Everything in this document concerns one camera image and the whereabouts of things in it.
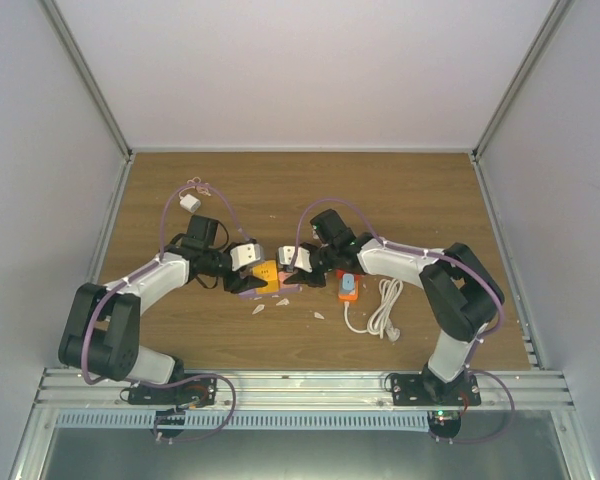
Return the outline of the purple power strip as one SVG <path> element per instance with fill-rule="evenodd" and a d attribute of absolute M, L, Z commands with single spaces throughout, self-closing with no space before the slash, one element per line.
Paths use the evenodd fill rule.
<path fill-rule="evenodd" d="M 251 289 L 242 293 L 238 296 L 243 299 L 260 299 L 260 298 L 273 298 L 283 297 L 285 295 L 299 293 L 302 290 L 300 285 L 283 285 L 275 291 L 264 291 L 263 289 Z"/>

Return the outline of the yellow cube socket adapter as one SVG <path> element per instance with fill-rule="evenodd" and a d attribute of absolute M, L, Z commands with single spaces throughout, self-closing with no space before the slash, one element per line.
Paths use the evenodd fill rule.
<path fill-rule="evenodd" d="M 279 288 L 278 265 L 275 260 L 267 260 L 252 268 L 252 275 L 265 282 L 264 291 L 275 291 Z"/>

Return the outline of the white USB charger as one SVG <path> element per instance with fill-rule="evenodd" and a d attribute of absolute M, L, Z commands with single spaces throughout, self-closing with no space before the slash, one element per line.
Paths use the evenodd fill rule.
<path fill-rule="evenodd" d="M 187 212 L 194 214 L 201 206 L 201 201 L 194 195 L 187 194 L 180 198 L 179 205 Z"/>

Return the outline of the pink plug adapter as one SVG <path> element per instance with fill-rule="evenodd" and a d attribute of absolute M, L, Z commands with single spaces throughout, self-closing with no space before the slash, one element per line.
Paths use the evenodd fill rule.
<path fill-rule="evenodd" d="M 279 284 L 281 286 L 285 286 L 286 285 L 286 280 L 291 276 L 291 273 L 289 272 L 285 272 L 285 271 L 280 271 L 278 273 L 278 280 L 279 280 Z"/>

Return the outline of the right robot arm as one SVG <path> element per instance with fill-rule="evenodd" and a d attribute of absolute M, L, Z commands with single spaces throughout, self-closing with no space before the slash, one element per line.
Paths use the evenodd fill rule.
<path fill-rule="evenodd" d="M 477 256 L 462 243 L 425 249 L 389 241 L 373 231 L 357 235 L 333 209 L 310 224 L 319 245 L 296 242 L 278 249 L 279 264 L 292 272 L 286 282 L 321 288 L 326 274 L 339 269 L 422 289 L 440 334 L 420 383 L 431 403 L 448 403 L 467 376 L 476 344 L 504 319 L 504 294 Z"/>

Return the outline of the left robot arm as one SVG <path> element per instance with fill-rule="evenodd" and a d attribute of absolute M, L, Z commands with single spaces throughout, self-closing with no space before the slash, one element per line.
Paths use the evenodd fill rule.
<path fill-rule="evenodd" d="M 142 315 L 159 300 L 204 276 L 239 294 L 266 282 L 247 272 L 264 260 L 253 238 L 214 245 L 220 221 L 194 215 L 147 264 L 104 285 L 85 283 L 74 296 L 58 348 L 59 361 L 81 371 L 87 384 L 102 380 L 151 384 L 165 404 L 183 398 L 185 378 L 176 373 L 178 359 L 140 343 Z"/>

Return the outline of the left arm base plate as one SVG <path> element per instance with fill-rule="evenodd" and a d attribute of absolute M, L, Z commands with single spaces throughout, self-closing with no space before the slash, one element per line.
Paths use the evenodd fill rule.
<path fill-rule="evenodd" d="M 215 403 L 217 378 L 210 374 L 185 373 L 167 384 L 137 382 L 123 388 L 119 399 L 135 406 L 205 407 Z"/>

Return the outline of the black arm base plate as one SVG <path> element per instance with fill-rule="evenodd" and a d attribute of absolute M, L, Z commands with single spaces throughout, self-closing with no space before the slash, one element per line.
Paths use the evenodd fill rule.
<path fill-rule="evenodd" d="M 445 383 L 429 372 L 389 373 L 383 388 L 391 394 L 394 406 L 409 407 L 462 407 L 482 403 L 477 379 L 461 372 Z"/>

